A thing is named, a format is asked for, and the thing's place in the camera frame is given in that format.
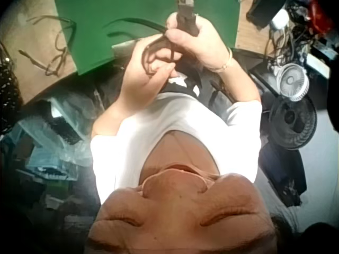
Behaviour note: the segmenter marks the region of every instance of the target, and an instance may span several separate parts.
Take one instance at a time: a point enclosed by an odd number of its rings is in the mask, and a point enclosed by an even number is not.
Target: table
[[[246,13],[253,0],[243,0],[236,47],[249,51],[264,53],[269,37],[269,29],[260,31],[247,21]],[[60,76],[46,76],[44,71],[34,66],[29,59],[19,54],[22,49],[45,65],[58,53],[54,47],[56,34],[60,31],[59,21],[44,20],[37,25],[27,22],[28,18],[40,15],[57,15],[54,0],[21,0],[13,2],[3,15],[0,28],[0,40],[6,46],[15,63],[14,73],[19,81],[19,88],[24,103],[32,100],[39,93],[52,86],[58,80],[76,72],[72,56],[68,55]],[[61,44],[66,44],[61,35]]]

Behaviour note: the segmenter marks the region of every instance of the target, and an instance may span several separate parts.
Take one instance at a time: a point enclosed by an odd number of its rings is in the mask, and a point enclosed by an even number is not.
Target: gold bracelet
[[[223,72],[231,64],[231,61],[232,61],[232,58],[233,58],[233,52],[232,52],[232,49],[230,47],[226,47],[226,48],[227,48],[228,53],[229,53],[228,61],[223,66],[221,66],[221,68],[217,68],[217,69],[208,68],[210,71]]]

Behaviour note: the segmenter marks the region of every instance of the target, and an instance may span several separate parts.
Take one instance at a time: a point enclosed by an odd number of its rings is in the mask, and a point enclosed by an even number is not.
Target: person
[[[146,75],[142,52],[161,35],[141,39],[119,98],[93,125],[102,206],[86,250],[274,253],[276,228],[253,185],[261,148],[256,85],[208,20],[197,16],[197,37],[176,28],[176,13],[166,25],[165,36],[217,72],[236,102],[224,122],[190,95],[159,94],[178,76],[175,63],[160,49],[149,58],[156,73]]]

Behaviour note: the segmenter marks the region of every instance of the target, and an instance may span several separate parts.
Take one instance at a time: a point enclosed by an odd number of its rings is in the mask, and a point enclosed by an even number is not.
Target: green board
[[[209,19],[230,47],[237,36],[240,4],[237,0],[195,0],[195,12]],[[83,74],[114,59],[112,45],[147,37],[157,31],[139,24],[110,21],[137,17],[165,26],[177,10],[175,0],[55,0],[58,15],[76,22],[70,49],[78,73]]]

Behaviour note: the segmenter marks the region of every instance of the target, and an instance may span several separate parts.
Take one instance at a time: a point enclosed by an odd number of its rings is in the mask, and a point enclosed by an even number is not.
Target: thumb
[[[169,79],[174,67],[175,63],[173,62],[160,67],[147,83],[147,88],[152,91],[152,93],[158,94]]]
[[[185,50],[196,54],[199,51],[199,43],[196,37],[191,36],[190,34],[179,30],[179,29],[168,29],[165,33],[165,36],[178,46],[184,48]]]

